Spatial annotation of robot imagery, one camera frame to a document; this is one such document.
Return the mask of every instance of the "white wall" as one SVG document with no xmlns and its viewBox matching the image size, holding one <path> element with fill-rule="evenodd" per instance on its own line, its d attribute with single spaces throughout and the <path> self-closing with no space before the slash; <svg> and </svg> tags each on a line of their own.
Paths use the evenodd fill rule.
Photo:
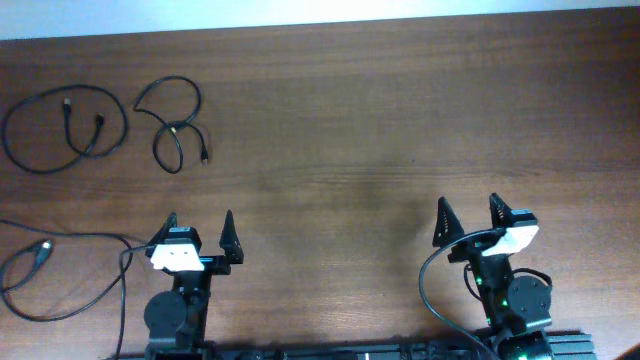
<svg viewBox="0 0 640 360">
<path fill-rule="evenodd" d="M 640 0 L 0 0 L 0 39 L 640 5 Z"/>
</svg>

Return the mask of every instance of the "cable connector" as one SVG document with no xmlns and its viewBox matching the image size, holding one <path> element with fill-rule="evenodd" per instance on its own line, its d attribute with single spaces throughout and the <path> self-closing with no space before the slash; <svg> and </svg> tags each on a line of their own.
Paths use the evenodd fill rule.
<svg viewBox="0 0 640 360">
<path fill-rule="evenodd" d="M 206 148 L 202 149 L 202 153 L 200 153 L 200 160 L 202 161 L 202 165 L 207 165 L 209 163 L 209 153 Z"/>
<path fill-rule="evenodd" d="M 33 262 L 33 270 L 37 270 L 42 264 L 47 261 L 51 252 L 53 251 L 53 243 L 51 240 L 43 241 L 40 244 L 40 247 L 36 250 L 36 257 Z"/>
<path fill-rule="evenodd" d="M 65 117 L 69 117 L 69 115 L 71 115 L 71 99 L 64 99 L 64 102 L 62 103 L 62 112 Z"/>
<path fill-rule="evenodd" d="M 104 115 L 96 114 L 96 126 L 102 127 L 104 125 Z"/>
</svg>

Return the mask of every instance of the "black cable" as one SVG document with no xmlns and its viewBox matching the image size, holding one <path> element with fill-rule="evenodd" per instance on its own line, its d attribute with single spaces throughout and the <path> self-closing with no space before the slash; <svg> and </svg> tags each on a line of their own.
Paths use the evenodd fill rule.
<svg viewBox="0 0 640 360">
<path fill-rule="evenodd" d="M 118 241 L 120 241 L 120 242 L 122 242 L 123 244 L 126 245 L 127 249 L 124 250 L 123 252 L 121 252 L 120 253 L 120 257 L 118 258 L 118 265 L 119 265 L 120 274 L 115 278 L 115 280 L 113 280 L 107 286 L 107 288 L 102 293 L 100 293 L 100 295 L 98 295 L 96 298 L 91 300 L 86 305 L 84 305 L 84 306 L 82 306 L 82 307 L 80 307 L 80 308 L 78 308 L 78 309 L 76 309 L 74 311 L 71 311 L 71 312 L 69 312 L 67 314 L 59 315 L 59 316 L 44 317 L 44 316 L 35 316 L 35 315 L 27 314 L 27 313 L 21 311 L 20 309 L 18 309 L 17 307 L 15 307 L 11 303 L 11 300 L 8 297 L 8 293 L 9 292 L 19 289 L 20 287 L 25 285 L 31 278 L 33 278 L 35 276 L 35 274 L 42 268 L 42 265 L 44 265 L 44 263 L 49 259 L 51 251 L 53 250 L 52 243 L 51 243 L 50 240 L 40 240 L 40 241 L 37 241 L 37 242 L 27 246 L 26 248 L 23 248 L 23 249 L 17 251 L 15 254 L 11 255 L 7 260 L 5 260 L 5 262 L 0 267 L 0 287 L 1 287 L 0 296 L 2 297 L 2 301 L 4 302 L 4 304 L 7 306 L 7 308 L 14 315 L 16 315 L 16 316 L 18 316 L 18 317 L 20 317 L 22 319 L 25 319 L 27 321 L 34 321 L 34 322 L 60 321 L 60 320 L 68 319 L 68 318 L 70 318 L 72 316 L 78 315 L 79 313 L 88 310 L 90 307 L 92 307 L 93 305 L 98 303 L 118 283 L 118 281 L 122 281 L 122 300 L 121 300 L 122 303 L 121 303 L 121 311 L 120 311 L 120 333 L 118 335 L 118 345 L 116 347 L 116 353 L 115 353 L 115 357 L 114 357 L 115 359 L 118 359 L 118 357 L 120 356 L 120 349 L 122 348 L 122 341 L 123 341 L 123 337 L 124 337 L 125 298 L 126 298 L 126 284 L 125 284 L 124 276 L 125 276 L 126 271 L 129 269 L 129 265 L 131 265 L 131 261 L 133 260 L 133 254 L 132 253 L 136 252 L 136 251 L 140 251 L 140 250 L 145 250 L 145 249 L 149 248 L 149 246 L 139 246 L 139 247 L 135 247 L 135 248 L 131 247 L 131 244 L 129 244 L 129 242 L 124 238 L 124 236 L 120 235 L 120 234 L 103 233 L 103 232 L 95 232 L 95 233 L 61 233 L 61 232 L 55 232 L 55 231 L 42 230 L 42 229 L 34 228 L 34 227 L 31 227 L 31 226 L 28 226 L 28 225 L 16 223 L 16 222 L 13 222 L 13 221 L 4 220 L 4 219 L 0 219 L 0 224 L 13 226 L 13 227 L 16 227 L 16 228 L 19 228 L 19 229 L 23 229 L 23 230 L 30 231 L 30 232 L 35 232 L 35 233 L 38 233 L 38 234 L 44 234 L 44 235 L 56 236 L 56 237 L 67 237 L 67 238 L 101 237 L 101 238 L 109 238 L 109 239 L 118 240 Z M 16 261 L 17 259 L 19 259 L 23 255 L 28 254 L 28 253 L 35 253 L 34 265 L 33 265 L 33 268 L 31 269 L 31 271 L 22 280 L 20 280 L 17 284 L 12 285 L 12 286 L 4 287 L 4 276 L 6 275 L 6 272 L 7 272 L 8 268 L 9 268 L 9 266 L 14 261 Z M 126 264 L 123 265 L 123 258 L 127 254 L 129 254 L 129 258 L 127 259 Z"/>
<path fill-rule="evenodd" d="M 475 345 L 477 345 L 478 347 L 480 347 L 484 351 L 486 351 L 491 357 L 499 360 L 500 357 L 498 356 L 498 354 L 496 354 L 493 350 L 491 350 L 485 343 L 483 343 L 475 335 L 473 335 L 468 330 L 464 329 L 460 325 L 457 325 L 453 321 L 447 319 L 446 317 L 444 317 L 443 315 L 438 313 L 436 311 L 436 309 L 433 308 L 433 306 L 431 305 L 429 300 L 427 299 L 427 295 L 426 295 L 426 293 L 424 291 L 424 274 L 427 271 L 427 267 L 429 266 L 429 264 L 431 264 L 431 262 L 436 257 L 438 257 L 438 255 L 444 253 L 445 251 L 449 250 L 451 247 L 453 247 L 453 246 L 455 246 L 455 245 L 457 245 L 457 244 L 459 244 L 461 242 L 470 240 L 471 238 L 473 238 L 473 237 L 475 237 L 477 235 L 490 234 L 490 233 L 492 233 L 492 230 L 476 231 L 475 233 L 467 234 L 467 235 L 461 237 L 460 239 L 452 241 L 451 243 L 449 243 L 449 244 L 441 247 L 440 249 L 436 250 L 436 252 L 434 252 L 431 256 L 429 256 L 429 258 L 424 262 L 424 264 L 422 265 L 422 268 L 420 269 L 420 276 L 418 277 L 418 287 L 420 289 L 420 297 L 422 298 L 422 302 L 427 307 L 427 309 L 429 309 L 429 311 L 431 311 L 431 313 L 433 313 L 433 315 L 435 317 L 437 317 L 438 319 L 440 319 L 442 322 L 444 322 L 448 326 L 452 327 L 453 329 L 457 330 L 459 333 L 461 333 L 464 336 L 466 336 L 467 338 L 469 338 L 469 340 L 471 340 Z"/>
<path fill-rule="evenodd" d="M 153 90 L 154 88 L 156 88 L 160 84 L 164 83 L 165 81 L 169 81 L 169 80 L 186 81 L 188 84 L 190 84 L 193 87 L 193 89 L 196 92 L 196 100 L 197 100 L 196 107 L 195 107 L 195 109 L 193 109 L 193 112 L 191 112 L 191 114 L 189 116 L 187 116 L 187 118 L 184 119 L 184 120 L 166 122 L 158 114 L 152 112 L 151 110 L 142 109 L 142 108 L 139 107 L 140 106 L 140 102 L 142 102 L 142 99 L 151 90 Z M 187 127 L 191 128 L 196 132 L 196 134 L 198 134 L 198 136 L 200 137 L 200 160 L 202 161 L 203 164 L 207 164 L 208 161 L 209 161 L 209 154 L 207 152 L 207 146 L 204 143 L 204 136 L 202 136 L 202 132 L 200 132 L 200 130 L 197 127 L 195 127 L 195 126 L 193 126 L 191 124 L 191 121 L 193 121 L 193 119 L 195 119 L 195 117 L 198 115 L 198 112 L 200 111 L 200 104 L 201 103 L 202 103 L 202 96 L 200 94 L 200 89 L 198 88 L 196 83 L 194 83 L 193 81 L 189 80 L 188 78 L 186 78 L 184 76 L 172 75 L 172 76 L 166 76 L 166 77 L 160 78 L 160 79 L 152 82 L 151 84 L 147 85 L 147 87 L 145 87 L 144 90 L 142 90 L 142 92 L 138 96 L 138 99 L 136 100 L 135 104 L 133 105 L 133 111 L 145 113 L 147 115 L 151 115 L 162 124 L 162 127 L 158 130 L 158 132 L 156 133 L 156 137 L 153 140 L 153 157 L 156 159 L 156 162 L 158 163 L 158 165 L 160 165 L 160 167 L 164 171 L 166 171 L 166 172 L 168 172 L 170 174 L 177 174 L 177 173 L 180 172 L 180 170 L 182 170 L 182 164 L 183 164 L 183 161 L 184 161 L 184 156 L 182 154 L 182 146 L 180 145 L 180 141 L 178 140 L 178 137 L 176 136 L 176 134 L 178 132 L 180 132 L 181 130 L 183 130 L 184 128 L 187 128 Z M 160 160 L 160 157 L 158 156 L 158 144 L 160 142 L 160 138 L 162 137 L 162 135 L 164 135 L 165 132 L 168 132 L 169 135 L 171 135 L 171 137 L 173 138 L 173 142 L 175 143 L 176 149 L 178 150 L 178 155 L 180 156 L 180 163 L 179 163 L 178 167 L 175 168 L 175 169 L 171 169 L 170 167 L 165 165 L 165 163 L 163 163 L 162 160 Z"/>
<path fill-rule="evenodd" d="M 62 112 L 64 116 L 65 141 L 67 143 L 67 146 L 69 146 L 71 150 L 73 150 L 73 152 L 76 153 L 77 156 L 72 160 L 70 160 L 69 162 L 67 162 L 66 164 L 63 164 L 61 166 L 54 167 L 51 169 L 34 169 L 32 167 L 29 167 L 28 165 L 21 163 L 18 159 L 14 157 L 13 153 L 11 152 L 11 149 L 9 148 L 9 139 L 7 137 L 7 126 L 9 124 L 9 119 L 11 118 L 11 115 L 13 115 L 13 113 L 15 113 L 18 109 L 22 108 L 23 106 L 42 100 L 47 96 L 50 96 L 62 91 L 75 90 L 75 89 L 83 89 L 83 90 L 97 91 L 97 92 L 103 93 L 109 96 L 113 100 L 113 102 L 116 103 L 116 105 L 118 106 L 118 109 L 120 109 L 120 113 L 122 114 L 123 128 L 122 128 L 122 133 L 120 134 L 120 137 L 116 140 L 114 144 L 109 146 L 106 150 L 103 150 L 95 154 L 90 153 L 93 147 L 98 142 L 98 138 L 100 137 L 100 133 L 104 125 L 104 117 L 102 117 L 102 115 L 97 115 L 96 129 L 93 135 L 91 136 L 91 140 L 89 141 L 87 146 L 84 148 L 84 150 L 74 145 L 73 142 L 71 141 L 70 125 L 69 125 L 69 121 L 71 117 L 71 100 L 65 99 L 64 104 L 62 106 Z M 60 86 L 60 87 L 56 87 L 56 88 L 44 91 L 40 94 L 28 97 L 18 102 L 17 104 L 13 105 L 11 108 L 9 108 L 9 111 L 7 111 L 7 113 L 4 115 L 4 117 L 2 118 L 2 123 L 0 124 L 0 137 L 2 138 L 2 148 L 4 150 L 4 153 L 9 158 L 9 160 L 14 165 L 21 168 L 22 170 L 32 174 L 38 174 L 38 175 L 53 174 L 62 170 L 66 170 L 72 167 L 73 165 L 77 164 L 80 160 L 84 158 L 99 159 L 99 158 L 108 156 L 114 151 L 116 151 L 120 147 L 120 145 L 122 145 L 122 143 L 124 142 L 124 139 L 127 137 L 128 132 L 129 132 L 129 122 L 127 120 L 127 115 L 125 114 L 124 107 L 122 106 L 118 98 L 116 98 L 115 95 L 113 95 L 111 92 L 109 92 L 108 90 L 102 87 L 87 85 L 87 84 L 72 84 L 72 85 Z"/>
<path fill-rule="evenodd" d="M 124 319 L 125 319 L 125 299 L 127 297 L 127 284 L 126 281 L 124 279 L 124 273 L 127 271 L 127 267 L 129 266 L 129 263 L 131 262 L 131 257 L 132 254 L 134 252 L 137 251 L 142 251 L 142 250 L 147 250 L 150 248 L 153 248 L 154 246 L 150 246 L 150 245 L 144 245 L 144 246 L 138 246 L 135 248 L 129 248 L 127 250 L 124 250 L 123 252 L 120 253 L 120 256 L 118 257 L 118 266 L 120 268 L 120 278 L 122 279 L 122 300 L 120 303 L 120 333 L 118 334 L 118 345 L 116 346 L 116 352 L 113 355 L 113 359 L 114 360 L 118 360 L 118 358 L 120 358 L 120 350 L 122 350 L 122 341 L 124 338 Z M 122 266 L 122 259 L 125 255 L 129 254 L 129 261 L 127 263 L 126 267 Z"/>
<path fill-rule="evenodd" d="M 475 291 L 473 291 L 471 284 L 469 284 L 469 276 L 467 275 L 469 271 L 471 271 L 471 264 L 465 265 L 464 269 L 462 270 L 462 274 L 463 274 L 462 276 L 464 277 L 464 284 L 467 285 L 467 290 L 469 290 L 471 295 L 473 295 L 473 297 L 476 298 L 476 300 L 481 302 L 482 299 L 480 298 L 480 296 L 478 296 L 478 294 L 476 294 Z"/>
<path fill-rule="evenodd" d="M 539 278 L 541 278 L 542 280 L 544 280 L 544 282 L 547 283 L 548 287 L 553 287 L 553 282 L 551 281 L 551 276 L 538 271 L 538 270 L 533 270 L 533 269 L 529 269 L 529 268 L 520 268 L 520 269 L 515 269 L 511 272 L 512 274 L 517 274 L 517 273 L 527 273 L 527 274 L 531 274 L 531 275 L 535 275 Z"/>
</svg>

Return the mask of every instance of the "black wire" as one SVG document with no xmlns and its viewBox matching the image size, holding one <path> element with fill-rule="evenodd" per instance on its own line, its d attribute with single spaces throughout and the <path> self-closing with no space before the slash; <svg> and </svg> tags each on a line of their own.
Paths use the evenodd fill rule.
<svg viewBox="0 0 640 360">
<path fill-rule="evenodd" d="M 21 163 L 18 159 L 16 159 L 13 155 L 13 153 L 11 152 L 11 149 L 9 148 L 9 139 L 7 137 L 7 126 L 9 124 L 9 119 L 11 118 L 11 115 L 13 115 L 13 113 L 15 113 L 18 109 L 22 108 L 25 105 L 34 103 L 36 101 L 42 100 L 45 97 L 49 96 L 49 95 L 53 95 L 62 91 L 67 91 L 67 90 L 75 90 L 75 89 L 83 89 L 83 90 L 91 90 L 91 91 L 97 91 L 100 93 L 103 93 L 107 96 L 109 96 L 113 102 L 116 103 L 116 105 L 118 106 L 118 109 L 120 109 L 120 113 L 122 114 L 122 124 L 123 124 L 123 128 L 122 128 L 122 133 L 120 134 L 120 137 L 118 138 L 118 140 L 116 140 L 116 142 L 111 145 L 110 147 L 108 147 L 106 150 L 103 150 L 101 152 L 95 153 L 95 154 L 91 154 L 90 151 L 93 149 L 93 147 L 96 145 L 96 143 L 98 142 L 98 138 L 100 136 L 100 132 L 102 129 L 102 124 L 97 123 L 96 124 L 96 129 L 93 133 L 93 136 L 91 136 L 91 140 L 89 141 L 89 144 L 87 144 L 87 146 L 84 148 L 84 150 L 80 150 L 77 146 L 75 146 L 73 144 L 73 142 L 71 141 L 71 135 L 70 135 L 70 126 L 69 126 L 69 117 L 70 114 L 63 111 L 64 114 L 64 127 L 65 127 L 65 141 L 67 143 L 67 145 L 73 150 L 73 152 L 75 152 L 77 154 L 77 156 L 75 158 L 73 158 L 72 160 L 70 160 L 69 162 L 67 162 L 66 164 L 63 164 L 61 166 L 58 167 L 54 167 L 51 169 L 34 169 L 29 167 L 28 165 L 25 165 L 23 163 Z M 87 85 L 87 84 L 72 84 L 72 85 L 65 85 L 65 86 L 60 86 L 60 87 L 56 87 L 47 91 L 44 91 L 40 94 L 37 95 L 33 95 L 31 97 L 28 97 L 20 102 L 18 102 L 17 104 L 13 105 L 11 108 L 9 108 L 9 111 L 7 111 L 7 113 L 4 115 L 4 117 L 2 118 L 2 123 L 0 124 L 0 137 L 2 138 L 2 148 L 4 150 L 4 153 L 7 155 L 7 157 L 9 158 L 9 160 L 16 165 L 17 167 L 21 168 L 22 170 L 32 173 L 32 174 L 38 174 L 38 175 L 45 175 L 45 174 L 53 174 L 62 170 L 66 170 L 70 167 L 72 167 L 73 165 L 77 164 L 80 160 L 84 159 L 84 158 L 90 158 L 90 159 L 98 159 L 98 158 L 102 158 L 105 156 L 110 155 L 111 153 L 113 153 L 114 151 L 116 151 L 120 145 L 122 145 L 122 143 L 124 142 L 125 138 L 127 137 L 127 133 L 129 132 L 129 122 L 127 120 L 127 115 L 125 114 L 124 111 L 124 107 L 122 106 L 122 104 L 120 103 L 120 101 L 118 100 L 118 98 L 113 95 L 111 92 L 109 92 L 108 90 L 99 87 L 99 86 L 94 86 L 94 85 Z"/>
<path fill-rule="evenodd" d="M 511 272 L 512 274 L 517 274 L 517 273 L 527 273 L 527 274 L 531 274 L 531 275 L 535 275 L 539 278 L 541 278 L 542 280 L 544 280 L 544 282 L 547 283 L 548 287 L 553 287 L 553 282 L 551 281 L 551 276 L 540 272 L 538 270 L 533 270 L 533 269 L 529 269 L 529 268 L 520 268 L 520 269 L 515 269 Z"/>
<path fill-rule="evenodd" d="M 473 335 L 468 330 L 464 329 L 460 325 L 457 325 L 453 321 L 447 319 L 446 317 L 444 317 L 443 315 L 438 313 L 436 311 L 436 309 L 433 308 L 433 306 L 431 305 L 429 300 L 427 299 L 427 295 L 426 295 L 425 290 L 424 290 L 424 274 L 427 271 L 427 267 L 429 266 L 429 264 L 431 264 L 431 262 L 436 257 L 438 257 L 438 255 L 444 253 L 445 251 L 449 250 L 451 247 L 453 247 L 453 246 L 455 246 L 455 245 L 457 245 L 457 244 L 459 244 L 461 242 L 465 242 L 465 241 L 470 240 L 474 236 L 490 234 L 490 233 L 492 233 L 492 230 L 476 231 L 475 233 L 467 234 L 467 235 L 461 237 L 460 239 L 452 241 L 451 243 L 449 243 L 449 244 L 441 247 L 440 249 L 436 250 L 436 252 L 434 252 L 431 256 L 429 256 L 429 258 L 424 262 L 424 264 L 422 265 L 422 268 L 420 269 L 420 276 L 418 277 L 418 287 L 420 289 L 420 297 L 422 298 L 422 302 L 427 307 L 427 309 L 429 309 L 429 311 L 431 311 L 431 313 L 433 313 L 433 315 L 435 317 L 437 317 L 438 319 L 440 319 L 442 322 L 444 322 L 448 326 L 452 327 L 453 329 L 457 330 L 458 332 L 460 332 L 461 334 L 463 334 L 464 336 L 469 338 L 469 340 L 471 340 L 475 345 L 477 345 L 478 347 L 480 347 L 484 351 L 486 351 L 491 357 L 499 360 L 500 357 L 498 356 L 498 354 L 496 354 L 493 350 L 491 350 L 485 343 L 483 343 L 475 335 Z"/>
<path fill-rule="evenodd" d="M 113 355 L 114 360 L 118 360 L 120 358 L 120 350 L 122 350 L 122 341 L 124 338 L 124 319 L 125 319 L 125 299 L 127 297 L 127 284 L 124 279 L 124 273 L 127 271 L 127 267 L 129 264 L 127 263 L 126 267 L 122 266 L 122 259 L 125 255 L 129 254 L 129 263 L 131 262 L 131 257 L 134 252 L 147 250 L 153 248 L 151 245 L 138 246 L 135 248 L 129 248 L 120 253 L 118 257 L 118 266 L 120 268 L 120 278 L 122 279 L 122 298 L 120 304 L 120 333 L 118 334 L 118 345 L 116 346 L 116 352 Z"/>
<path fill-rule="evenodd" d="M 68 319 L 72 316 L 78 315 L 79 313 L 88 310 L 90 307 L 92 307 L 93 305 L 95 305 L 96 303 L 98 303 L 117 283 L 118 281 L 122 281 L 122 298 L 121 298 L 121 311 L 120 311 L 120 333 L 118 335 L 118 345 L 116 347 L 116 353 L 115 353 L 115 359 L 118 359 L 118 357 L 120 356 L 120 350 L 122 348 L 122 341 L 123 341 L 123 337 L 124 337 L 124 321 L 125 321 L 125 298 L 126 298 L 126 284 L 125 284 L 125 273 L 126 271 L 129 269 L 129 265 L 131 265 L 131 261 L 133 260 L 133 254 L 136 251 L 140 251 L 140 250 L 145 250 L 147 248 L 149 248 L 150 246 L 139 246 L 139 247 L 131 247 L 131 244 L 129 244 L 129 242 L 124 238 L 124 236 L 120 235 L 120 234 L 113 234 L 113 233 L 103 233 L 103 232 L 95 232 L 95 233 L 61 233 L 61 232 L 55 232 L 55 231 L 47 231 L 47 230 L 42 230 L 42 229 L 38 229 L 38 228 L 34 228 L 28 225 L 24 225 L 24 224 L 20 224 L 17 222 L 13 222 L 13 221 L 9 221 L 9 220 L 4 220 L 4 219 L 0 219 L 0 224 L 4 224 L 4 225 L 9 225 L 9 226 L 13 226 L 19 229 L 23 229 L 26 231 L 30 231 L 30 232 L 35 232 L 38 234 L 44 234 L 44 235 L 49 235 L 49 236 L 56 236 L 56 237 L 67 237 L 67 238 L 85 238 L 85 237 L 102 237 L 102 238 L 110 238 L 110 239 L 115 239 L 118 240 L 120 242 L 122 242 L 123 244 L 126 245 L 127 249 L 124 250 L 123 252 L 120 253 L 120 256 L 118 258 L 118 266 L 119 266 L 119 270 L 120 270 L 120 274 L 115 278 L 114 281 L 112 281 L 107 288 L 100 293 L 100 295 L 98 295 L 95 299 L 91 300 L 89 303 L 87 303 L 86 305 L 71 311 L 65 315 L 60 315 L 60 316 L 53 316 L 53 317 L 44 317 L 44 316 L 34 316 L 34 315 L 30 315 L 27 314 L 23 311 L 21 311 L 20 309 L 18 309 L 17 307 L 15 307 L 12 303 L 11 300 L 8 298 L 7 294 L 11 291 L 15 291 L 18 288 L 22 287 L 23 285 L 25 285 L 31 278 L 33 278 L 33 276 L 35 276 L 35 274 L 42 268 L 42 266 L 38 266 L 38 267 L 34 267 L 29 274 L 27 274 L 25 276 L 24 279 L 20 280 L 16 285 L 12 285 L 12 286 L 8 286 L 8 287 L 4 287 L 4 276 L 9 268 L 9 266 L 16 261 L 17 259 L 19 259 L 20 257 L 22 257 L 25 254 L 28 253 L 32 253 L 35 251 L 36 248 L 38 248 L 39 246 L 41 246 L 41 244 L 43 243 L 43 241 L 37 241 L 31 245 L 29 245 L 26 248 L 23 248 L 21 250 L 18 250 L 15 254 L 11 255 L 7 260 L 5 260 L 5 262 L 2 264 L 2 266 L 0 267 L 0 286 L 2 287 L 2 291 L 0 291 L 0 296 L 2 297 L 2 301 L 4 302 L 4 304 L 7 306 L 7 308 L 16 316 L 25 319 L 27 321 L 33 321 L 33 322 L 52 322 L 52 321 L 60 321 L 60 320 L 64 320 L 64 319 Z M 123 258 L 125 255 L 129 254 L 129 258 L 127 259 L 126 264 L 123 265 Z"/>
<path fill-rule="evenodd" d="M 464 277 L 464 284 L 467 285 L 467 290 L 469 290 L 471 295 L 473 295 L 473 297 L 476 298 L 476 300 L 482 301 L 480 296 L 478 296 L 478 294 L 476 294 L 476 292 L 473 291 L 473 288 L 471 287 L 471 284 L 469 284 L 469 276 L 467 275 L 467 273 L 469 271 L 471 271 L 471 264 L 465 265 L 464 266 L 464 270 L 462 270 L 462 274 L 463 274 L 463 277 Z"/>
<path fill-rule="evenodd" d="M 156 88 L 160 84 L 164 83 L 165 81 L 169 81 L 169 80 L 186 81 L 187 83 L 189 83 L 193 87 L 193 89 L 196 92 L 196 100 L 197 100 L 196 107 L 195 107 L 195 109 L 193 109 L 193 112 L 191 112 L 191 114 L 189 116 L 187 116 L 187 118 L 184 119 L 184 120 L 166 122 L 158 114 L 152 112 L 151 110 L 142 109 L 142 108 L 139 107 L 140 106 L 140 102 L 142 102 L 142 99 L 151 90 L 153 90 L 154 88 Z M 152 82 L 151 84 L 147 85 L 147 87 L 145 87 L 144 90 L 142 90 L 142 92 L 138 96 L 135 104 L 133 105 L 133 111 L 145 113 L 147 115 L 151 115 L 162 124 L 162 127 L 158 130 L 158 132 L 156 133 L 156 137 L 153 140 L 153 157 L 156 159 L 156 162 L 158 163 L 158 165 L 160 165 L 160 167 L 164 171 L 166 171 L 166 172 L 168 172 L 170 174 L 177 174 L 177 173 L 180 172 L 180 170 L 182 170 L 182 164 L 184 162 L 184 156 L 182 154 L 182 146 L 180 145 L 180 141 L 178 140 L 178 137 L 176 136 L 176 134 L 178 132 L 182 131 L 184 128 L 188 127 L 188 128 L 193 129 L 196 132 L 196 134 L 198 134 L 198 136 L 200 137 L 200 152 L 201 152 L 200 160 L 202 160 L 202 162 L 206 164 L 208 159 L 209 159 L 209 155 L 207 153 L 207 147 L 206 147 L 206 145 L 204 143 L 204 136 L 202 136 L 202 132 L 200 132 L 200 130 L 197 127 L 195 127 L 195 126 L 193 126 L 191 124 L 191 121 L 193 121 L 193 119 L 195 119 L 195 117 L 198 115 L 198 112 L 200 111 L 200 104 L 201 103 L 202 103 L 202 96 L 200 94 L 200 89 L 198 88 L 196 83 L 194 83 L 193 81 L 191 81 L 190 79 L 188 79 L 188 78 L 186 78 L 184 76 L 171 75 L 171 76 L 166 76 L 166 77 L 160 78 L 160 79 Z M 178 167 L 175 168 L 175 169 L 171 169 L 165 163 L 163 163 L 162 160 L 160 160 L 160 156 L 158 155 L 158 144 L 160 142 L 160 138 L 162 137 L 162 135 L 164 135 L 165 132 L 168 132 L 169 135 L 171 135 L 171 137 L 173 138 L 173 142 L 175 143 L 176 149 L 178 150 L 178 155 L 180 156 L 180 163 L 178 164 Z"/>
</svg>

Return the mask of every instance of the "wood grain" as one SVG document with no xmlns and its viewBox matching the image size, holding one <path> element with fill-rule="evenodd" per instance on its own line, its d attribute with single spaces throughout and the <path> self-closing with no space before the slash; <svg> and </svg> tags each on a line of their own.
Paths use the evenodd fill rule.
<svg viewBox="0 0 640 360">
<path fill-rule="evenodd" d="M 420 302 L 439 196 L 467 230 L 490 224 L 488 196 L 534 211 L 541 233 L 514 266 L 554 278 L 554 329 L 592 333 L 599 356 L 638 342 L 640 321 L 640 13 L 637 8 L 186 31 L 0 42 L 0 106 L 66 83 L 101 85 L 128 104 L 113 156 L 32 176 L 0 156 L 0 215 L 65 231 L 148 239 L 170 211 L 218 253 L 232 209 L 246 263 L 213 280 L 207 337 L 220 344 L 367 341 L 448 333 Z M 153 160 L 157 123 L 131 111 L 164 75 L 204 96 L 198 143 L 181 134 L 185 169 Z M 100 96 L 72 93 L 87 141 Z M 63 95 L 12 119 L 11 146 L 34 165 L 70 156 Z M 146 100 L 167 119 L 193 106 L 188 87 Z M 162 154 L 175 161 L 168 141 Z M 37 237 L 2 229 L 6 258 Z M 14 296 L 28 311 L 80 305 L 115 276 L 119 245 L 58 239 L 45 273 Z M 20 269 L 12 272 L 12 278 Z M 485 325 L 462 267 L 427 274 L 435 306 Z M 125 351 L 141 351 L 148 299 L 171 279 L 137 258 L 128 275 Z M 104 358 L 119 292 L 89 312 L 33 324 L 0 310 L 0 357 Z"/>
</svg>

